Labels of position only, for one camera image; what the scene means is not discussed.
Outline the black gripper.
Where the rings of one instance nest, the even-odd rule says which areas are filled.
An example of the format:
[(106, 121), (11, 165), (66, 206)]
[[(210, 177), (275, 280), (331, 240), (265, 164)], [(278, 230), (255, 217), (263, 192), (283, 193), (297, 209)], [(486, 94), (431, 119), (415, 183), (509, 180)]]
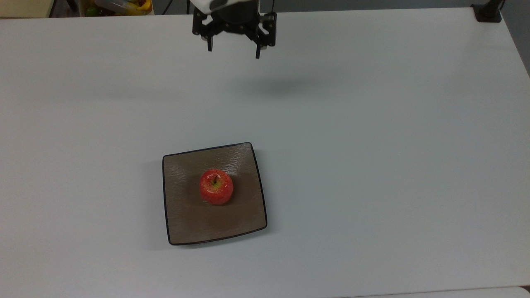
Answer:
[(276, 45), (277, 13), (259, 13), (259, 0), (213, 0), (212, 15), (202, 11), (193, 12), (192, 32), (207, 42), (207, 50), (213, 50), (213, 37), (222, 31), (246, 34), (257, 48), (255, 58), (261, 51)]

